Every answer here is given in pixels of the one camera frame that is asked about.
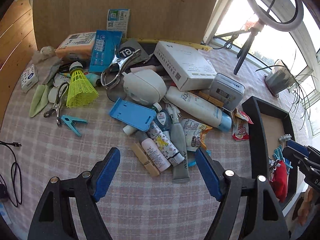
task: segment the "green cloth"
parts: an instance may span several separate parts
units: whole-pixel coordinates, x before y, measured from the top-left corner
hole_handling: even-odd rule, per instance
[[[30,106],[29,116],[34,117],[48,104],[49,86],[38,85]]]

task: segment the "yellow ruler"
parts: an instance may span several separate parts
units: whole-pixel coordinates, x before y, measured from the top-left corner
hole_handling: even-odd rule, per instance
[[[212,49],[212,47],[206,46],[206,45],[201,45],[201,44],[197,44],[197,43],[193,43],[193,42],[187,42],[187,41],[172,41],[172,40],[165,40],[165,39],[145,39],[145,38],[135,38],[137,40],[137,42],[141,42],[141,43],[158,43],[158,41],[167,41],[167,42],[172,42],[172,43],[177,43],[177,44],[181,44],[181,45],[186,45],[186,46],[190,46],[193,47],[195,49],[200,49],[200,50],[205,50],[205,51],[209,51]]]

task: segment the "black picture frame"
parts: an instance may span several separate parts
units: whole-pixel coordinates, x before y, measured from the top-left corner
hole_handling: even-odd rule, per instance
[[[292,136],[291,139],[295,141],[290,116],[288,112],[254,96],[242,103],[242,108],[253,122],[253,124],[249,124],[252,178],[256,178],[259,175],[263,175],[268,178],[269,155],[261,114],[281,119],[284,133],[290,134]],[[290,169],[288,178],[287,197],[283,203],[280,203],[282,210],[290,202],[297,191],[298,168],[294,165],[292,167],[293,169]]]

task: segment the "white lotion bottle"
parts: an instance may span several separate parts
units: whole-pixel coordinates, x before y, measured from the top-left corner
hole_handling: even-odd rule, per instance
[[[170,167],[171,164],[169,161],[163,156],[155,142],[149,138],[145,132],[137,131],[135,135],[141,143],[142,148],[145,150],[160,172]]]
[[[188,91],[181,92],[177,87],[170,87],[165,98],[212,127],[216,127],[223,132],[227,132],[231,128],[230,116],[203,98]]]

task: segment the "metal tin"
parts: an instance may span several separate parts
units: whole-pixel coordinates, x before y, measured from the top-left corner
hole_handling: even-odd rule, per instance
[[[242,100],[244,89],[244,85],[218,73],[212,81],[209,95],[223,102],[224,109],[233,111]]]

